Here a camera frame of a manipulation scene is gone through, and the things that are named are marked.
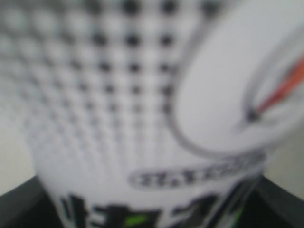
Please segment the dark surface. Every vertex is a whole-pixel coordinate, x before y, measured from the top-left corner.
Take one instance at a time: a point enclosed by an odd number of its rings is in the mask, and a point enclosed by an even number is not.
[[[250,195],[237,228],[302,228],[303,210],[303,201],[263,178]],[[62,226],[49,198],[33,178],[0,197],[0,228]]]

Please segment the circular logo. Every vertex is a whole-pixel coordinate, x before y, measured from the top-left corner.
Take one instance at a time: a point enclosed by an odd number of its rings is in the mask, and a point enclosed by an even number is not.
[[[297,10],[286,18],[258,4],[224,18],[177,80],[171,129],[196,154],[229,157],[265,148],[304,117],[304,15]]]

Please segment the cup noodle container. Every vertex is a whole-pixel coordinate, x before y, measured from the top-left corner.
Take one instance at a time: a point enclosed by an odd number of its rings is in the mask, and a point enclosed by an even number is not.
[[[1,122],[66,228],[228,228],[304,116],[302,0],[2,1]]]

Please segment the cup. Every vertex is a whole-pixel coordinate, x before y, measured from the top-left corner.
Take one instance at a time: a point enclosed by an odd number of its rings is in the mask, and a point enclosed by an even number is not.
[[[304,3],[1,3],[1,118],[66,228],[227,228],[303,119]]]

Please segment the halftone dot pattern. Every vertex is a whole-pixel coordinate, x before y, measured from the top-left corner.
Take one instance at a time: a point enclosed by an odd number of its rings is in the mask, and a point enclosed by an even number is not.
[[[23,113],[38,166],[113,176],[170,162],[178,145],[166,122],[172,71],[228,3],[1,3],[1,103],[12,122]]]

